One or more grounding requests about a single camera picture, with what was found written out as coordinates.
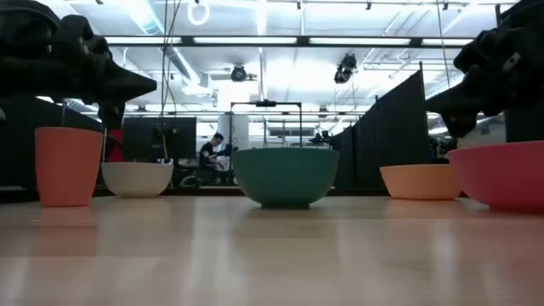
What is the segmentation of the white column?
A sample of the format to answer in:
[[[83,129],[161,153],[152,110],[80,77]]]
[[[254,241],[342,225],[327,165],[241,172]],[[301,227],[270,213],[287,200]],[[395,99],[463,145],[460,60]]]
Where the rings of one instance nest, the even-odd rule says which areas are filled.
[[[218,117],[218,133],[224,136],[223,146],[231,144],[240,150],[250,148],[249,116],[221,115]]]

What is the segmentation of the orange plastic cup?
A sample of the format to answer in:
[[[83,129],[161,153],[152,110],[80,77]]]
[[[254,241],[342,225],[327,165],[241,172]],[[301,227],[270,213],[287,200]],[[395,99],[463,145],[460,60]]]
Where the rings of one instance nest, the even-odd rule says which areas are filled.
[[[102,134],[72,127],[35,130],[35,169],[43,207],[85,207],[92,200]]]

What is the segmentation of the tall black partition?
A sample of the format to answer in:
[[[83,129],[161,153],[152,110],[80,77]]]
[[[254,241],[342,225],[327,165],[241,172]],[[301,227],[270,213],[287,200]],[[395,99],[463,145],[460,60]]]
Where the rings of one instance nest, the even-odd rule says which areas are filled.
[[[419,69],[378,98],[355,124],[333,136],[331,146],[340,153],[334,187],[384,193],[381,167],[429,163],[424,102]]]

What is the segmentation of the black metal table frame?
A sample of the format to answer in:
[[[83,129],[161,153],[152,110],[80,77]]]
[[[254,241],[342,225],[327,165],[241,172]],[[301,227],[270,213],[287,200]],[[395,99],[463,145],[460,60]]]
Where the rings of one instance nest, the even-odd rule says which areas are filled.
[[[386,189],[330,189],[327,196],[389,196]],[[235,186],[165,189],[160,196],[244,196]]]

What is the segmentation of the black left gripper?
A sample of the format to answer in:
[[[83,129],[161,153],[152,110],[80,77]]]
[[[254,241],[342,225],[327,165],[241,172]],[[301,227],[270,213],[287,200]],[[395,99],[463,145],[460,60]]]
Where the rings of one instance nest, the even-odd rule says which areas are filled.
[[[97,103],[101,94],[126,103],[157,90],[157,81],[152,78],[118,65],[106,68],[112,58],[107,42],[93,32],[82,15],[69,14],[61,19],[54,34],[54,57],[70,71],[67,96],[85,104]],[[124,104],[105,105],[99,107],[98,115],[106,128],[120,129],[124,111]]]

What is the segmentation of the black background rig frame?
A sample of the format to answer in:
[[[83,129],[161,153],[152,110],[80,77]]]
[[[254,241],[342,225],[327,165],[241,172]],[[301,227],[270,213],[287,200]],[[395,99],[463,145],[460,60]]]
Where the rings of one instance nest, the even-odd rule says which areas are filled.
[[[232,136],[233,136],[233,108],[236,105],[254,105],[256,107],[276,107],[278,105],[295,105],[298,109],[298,122],[299,122],[299,147],[303,147],[303,135],[302,135],[302,129],[303,129],[303,108],[301,102],[277,102],[272,101],[268,99],[264,99],[262,101],[254,101],[254,102],[231,102],[229,111],[227,112],[227,116],[229,117],[229,142],[232,144]]]

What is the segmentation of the person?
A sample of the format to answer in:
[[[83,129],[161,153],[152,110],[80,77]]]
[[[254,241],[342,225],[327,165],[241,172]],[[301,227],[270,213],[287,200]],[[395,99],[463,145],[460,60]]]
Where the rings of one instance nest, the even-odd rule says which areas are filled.
[[[197,176],[203,182],[215,181],[224,173],[222,161],[226,157],[230,157],[232,145],[228,144],[225,149],[217,150],[223,141],[224,136],[221,133],[215,133],[211,140],[207,141],[200,149]]]

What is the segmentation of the white bowl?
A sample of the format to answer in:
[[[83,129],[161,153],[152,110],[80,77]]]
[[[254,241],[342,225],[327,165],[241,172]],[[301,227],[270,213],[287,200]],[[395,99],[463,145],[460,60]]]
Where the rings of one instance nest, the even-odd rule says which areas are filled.
[[[129,198],[160,195],[170,184],[173,165],[150,162],[106,162],[101,171],[108,190]]]

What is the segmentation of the black overhead light beam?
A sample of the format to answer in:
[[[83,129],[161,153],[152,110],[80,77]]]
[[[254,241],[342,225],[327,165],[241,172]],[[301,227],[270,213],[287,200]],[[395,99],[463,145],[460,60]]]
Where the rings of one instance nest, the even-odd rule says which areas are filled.
[[[326,37],[326,36],[109,36],[112,47],[263,47],[263,48],[461,48],[465,37]]]

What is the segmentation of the orange bowl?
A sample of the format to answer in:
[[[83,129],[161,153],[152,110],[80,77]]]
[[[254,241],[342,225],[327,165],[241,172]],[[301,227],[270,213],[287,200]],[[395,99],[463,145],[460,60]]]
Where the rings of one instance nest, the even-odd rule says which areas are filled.
[[[449,201],[462,190],[450,164],[414,164],[381,167],[391,197],[404,200]]]

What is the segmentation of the low black partition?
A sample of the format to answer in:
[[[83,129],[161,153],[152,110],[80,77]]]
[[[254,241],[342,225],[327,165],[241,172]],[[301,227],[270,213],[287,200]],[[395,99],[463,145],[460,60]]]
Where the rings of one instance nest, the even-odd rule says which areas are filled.
[[[0,186],[36,188],[35,129],[68,127],[98,132],[101,124],[38,98],[0,99]]]

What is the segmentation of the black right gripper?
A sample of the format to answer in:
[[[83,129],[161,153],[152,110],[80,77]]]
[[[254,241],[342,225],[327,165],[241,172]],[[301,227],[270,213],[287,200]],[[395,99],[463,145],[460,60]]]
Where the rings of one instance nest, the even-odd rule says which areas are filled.
[[[454,139],[476,127],[476,113],[493,116],[544,103],[544,16],[482,31],[454,66],[464,73],[462,82],[425,102],[427,111],[442,115]]]

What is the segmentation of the pink plate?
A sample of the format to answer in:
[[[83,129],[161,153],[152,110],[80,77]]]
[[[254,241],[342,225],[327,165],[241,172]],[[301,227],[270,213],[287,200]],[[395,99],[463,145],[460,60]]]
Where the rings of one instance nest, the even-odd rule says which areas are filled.
[[[495,210],[544,213],[544,140],[462,148],[448,157],[471,199]]]

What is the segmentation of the teal bowl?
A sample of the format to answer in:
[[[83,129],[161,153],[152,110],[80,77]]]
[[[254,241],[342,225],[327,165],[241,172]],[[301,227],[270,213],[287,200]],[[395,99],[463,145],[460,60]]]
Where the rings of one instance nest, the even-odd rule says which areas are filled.
[[[239,150],[231,156],[244,195],[263,209],[303,210],[333,186],[340,153],[316,148]]]

